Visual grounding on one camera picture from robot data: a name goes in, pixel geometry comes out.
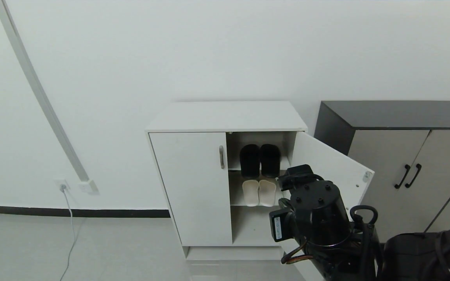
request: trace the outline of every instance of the black slipper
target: black slipper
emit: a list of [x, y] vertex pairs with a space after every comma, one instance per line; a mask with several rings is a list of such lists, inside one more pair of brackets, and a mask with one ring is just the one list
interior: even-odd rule
[[267, 178], [277, 178], [280, 173], [280, 150], [273, 144], [260, 148], [261, 174]]
[[239, 153], [241, 162], [241, 176], [252, 180], [259, 177], [259, 147], [256, 144], [248, 144]]

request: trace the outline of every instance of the white cable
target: white cable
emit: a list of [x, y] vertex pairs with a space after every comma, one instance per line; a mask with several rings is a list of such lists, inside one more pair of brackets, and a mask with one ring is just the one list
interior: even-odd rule
[[72, 243], [72, 247], [70, 247], [70, 251], [67, 257], [67, 267], [66, 270], [64, 270], [64, 273], [62, 274], [62, 277], [60, 277], [60, 281], [62, 281], [62, 279], [64, 278], [64, 275], [66, 274], [67, 270], [68, 270], [68, 266], [69, 266], [69, 261], [70, 261], [70, 253], [72, 253], [72, 249], [74, 249], [74, 245], [75, 242], [77, 241], [77, 237], [75, 236], [75, 232], [74, 232], [74, 224], [72, 223], [72, 210], [70, 209], [70, 205], [68, 203], [68, 199], [67, 199], [67, 195], [65, 193], [65, 188], [61, 187], [60, 191], [64, 194], [65, 198], [66, 198], [66, 202], [67, 202], [67, 208], [69, 209], [70, 212], [70, 226], [72, 227], [72, 235], [74, 237], [74, 242]]

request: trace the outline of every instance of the cabinet top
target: cabinet top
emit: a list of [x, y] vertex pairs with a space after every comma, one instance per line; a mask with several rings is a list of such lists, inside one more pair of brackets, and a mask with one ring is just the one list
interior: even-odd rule
[[355, 130], [450, 129], [450, 101], [323, 101], [321, 106]]
[[289, 101], [192, 101], [171, 103], [146, 132], [306, 131]]

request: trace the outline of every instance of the black door handle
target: black door handle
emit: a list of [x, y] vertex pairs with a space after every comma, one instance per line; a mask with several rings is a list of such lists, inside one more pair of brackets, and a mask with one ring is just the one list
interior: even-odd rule
[[400, 186], [401, 186], [402, 183], [404, 182], [404, 180], [405, 180], [407, 174], [408, 174], [409, 171], [411, 170], [411, 166], [409, 166], [409, 165], [407, 165], [407, 164], [406, 164], [404, 167], [405, 167], [405, 174], [404, 174], [404, 177], [402, 178], [402, 180], [400, 181], [400, 183], [399, 183], [398, 185], [397, 185], [397, 184], [394, 185], [396, 189], [399, 189], [399, 188], [400, 188]]
[[421, 164], [416, 164], [416, 168], [418, 168], [418, 170], [416, 171], [416, 174], [414, 175], [414, 178], [412, 178], [412, 180], [411, 180], [411, 182], [410, 183], [406, 183], [404, 186], [405, 186], [405, 188], [409, 188], [409, 187], [411, 187], [411, 185], [414, 183], [414, 180], [416, 180], [416, 177], [418, 176], [418, 174], [420, 173], [420, 171], [421, 171]]

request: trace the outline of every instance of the black baseboard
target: black baseboard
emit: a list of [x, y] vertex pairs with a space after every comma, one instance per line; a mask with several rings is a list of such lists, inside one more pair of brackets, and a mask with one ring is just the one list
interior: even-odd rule
[[[23, 208], [0, 206], [0, 213], [9, 215], [43, 215], [69, 217], [68, 209]], [[72, 209], [74, 217], [170, 217], [168, 210], [81, 210]]]

